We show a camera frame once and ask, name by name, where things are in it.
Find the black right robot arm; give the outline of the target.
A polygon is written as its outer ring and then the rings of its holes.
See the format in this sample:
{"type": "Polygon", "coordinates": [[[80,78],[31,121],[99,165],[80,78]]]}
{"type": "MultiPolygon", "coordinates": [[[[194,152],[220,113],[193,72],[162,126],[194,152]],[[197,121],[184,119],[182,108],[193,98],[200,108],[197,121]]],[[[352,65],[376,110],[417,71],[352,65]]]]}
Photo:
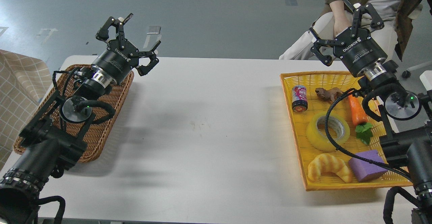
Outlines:
{"type": "Polygon", "coordinates": [[[384,21],[367,3],[352,5],[344,0],[345,5],[353,13],[352,25],[333,40],[321,39],[311,27],[309,30],[316,38],[311,52],[326,66],[330,66],[334,58],[339,58],[354,76],[359,78],[360,89],[348,89],[329,107],[325,115],[325,133],[336,150],[353,158],[377,165],[397,173],[412,182],[415,196],[399,186],[392,187],[386,196],[383,219],[386,224],[392,224],[392,213],[395,195],[400,194],[415,205],[411,213],[413,224],[431,223],[432,205],[432,130],[431,121],[425,126],[404,132],[394,132],[389,118],[406,121],[415,118],[422,109],[431,118],[431,90],[415,94],[406,90],[396,78],[397,64],[387,60],[387,55],[372,39],[366,28],[361,28],[364,14],[372,18],[372,30],[382,29],[384,21]],[[344,149],[330,136],[328,119],[333,108],[349,95],[363,97],[362,108],[366,114],[377,122],[382,122],[386,134],[379,137],[386,163],[379,163],[357,156],[344,149]]]}

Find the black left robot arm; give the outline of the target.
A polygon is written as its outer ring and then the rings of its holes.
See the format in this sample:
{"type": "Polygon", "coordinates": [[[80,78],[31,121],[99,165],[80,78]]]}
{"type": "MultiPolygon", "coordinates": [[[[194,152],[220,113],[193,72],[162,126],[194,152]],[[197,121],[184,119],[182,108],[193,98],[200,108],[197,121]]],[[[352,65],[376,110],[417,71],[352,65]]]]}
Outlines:
{"type": "Polygon", "coordinates": [[[133,17],[109,17],[96,33],[107,44],[91,65],[54,71],[53,89],[19,134],[24,152],[1,178],[1,223],[36,224],[42,205],[58,202],[54,223],[60,224],[66,208],[63,197],[40,198],[49,177],[60,178],[84,155],[85,135],[91,126],[114,121],[115,103],[102,101],[136,69],[145,76],[159,62],[157,41],[139,51],[127,38],[124,26],[133,17]]]}

